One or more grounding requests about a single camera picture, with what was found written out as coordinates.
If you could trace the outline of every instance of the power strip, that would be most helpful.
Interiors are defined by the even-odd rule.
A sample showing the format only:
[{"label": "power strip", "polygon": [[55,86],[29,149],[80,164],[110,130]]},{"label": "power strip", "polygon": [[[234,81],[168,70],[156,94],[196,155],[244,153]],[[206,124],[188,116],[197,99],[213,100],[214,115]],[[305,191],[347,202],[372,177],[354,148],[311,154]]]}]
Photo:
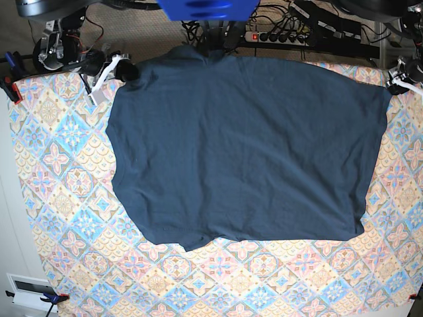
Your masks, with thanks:
[{"label": "power strip", "polygon": [[279,33],[268,32],[245,32],[245,41],[250,43],[271,43],[271,44],[289,44],[295,46],[308,46],[305,42],[304,35],[295,38],[295,35],[288,36],[286,31]]}]

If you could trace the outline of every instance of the white wall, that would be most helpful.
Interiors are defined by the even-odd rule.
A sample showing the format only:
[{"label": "white wall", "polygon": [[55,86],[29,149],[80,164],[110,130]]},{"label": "white wall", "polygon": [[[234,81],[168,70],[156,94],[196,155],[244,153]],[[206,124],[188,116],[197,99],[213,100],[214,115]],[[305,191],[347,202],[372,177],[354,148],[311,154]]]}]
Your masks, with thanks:
[{"label": "white wall", "polygon": [[0,316],[36,315],[12,305],[5,291],[12,291],[6,273],[46,279],[36,253],[15,166],[7,95],[0,89]]}]

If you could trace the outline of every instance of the blue robot part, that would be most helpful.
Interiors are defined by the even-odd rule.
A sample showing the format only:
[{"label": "blue robot part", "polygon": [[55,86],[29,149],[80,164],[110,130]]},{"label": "blue robot part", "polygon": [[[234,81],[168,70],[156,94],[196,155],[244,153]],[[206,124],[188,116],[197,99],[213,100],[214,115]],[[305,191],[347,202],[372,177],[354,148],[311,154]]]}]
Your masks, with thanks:
[{"label": "blue robot part", "polygon": [[260,0],[158,0],[173,20],[247,21]]}]

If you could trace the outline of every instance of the t-shirt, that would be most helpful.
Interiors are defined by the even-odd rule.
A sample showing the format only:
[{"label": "t-shirt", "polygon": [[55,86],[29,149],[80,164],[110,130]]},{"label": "t-shirt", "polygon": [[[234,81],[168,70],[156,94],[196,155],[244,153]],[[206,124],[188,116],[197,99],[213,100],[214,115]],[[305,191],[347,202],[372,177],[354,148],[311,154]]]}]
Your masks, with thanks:
[{"label": "t-shirt", "polygon": [[349,240],[391,95],[326,69],[191,46],[138,65],[107,135],[112,185],[154,244]]}]

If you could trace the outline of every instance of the tile pattern fabric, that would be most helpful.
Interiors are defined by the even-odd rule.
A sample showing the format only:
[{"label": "tile pattern fabric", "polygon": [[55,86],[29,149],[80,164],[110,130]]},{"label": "tile pattern fabric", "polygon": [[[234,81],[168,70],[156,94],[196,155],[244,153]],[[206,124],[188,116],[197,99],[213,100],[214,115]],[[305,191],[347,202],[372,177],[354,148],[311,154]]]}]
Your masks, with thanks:
[{"label": "tile pattern fabric", "polygon": [[[382,85],[381,71],[316,64]],[[22,194],[60,316],[335,317],[400,306],[423,282],[423,104],[394,97],[362,219],[348,242],[217,239],[184,252],[146,241],[114,195],[108,102],[72,73],[17,83],[9,103]]]}]

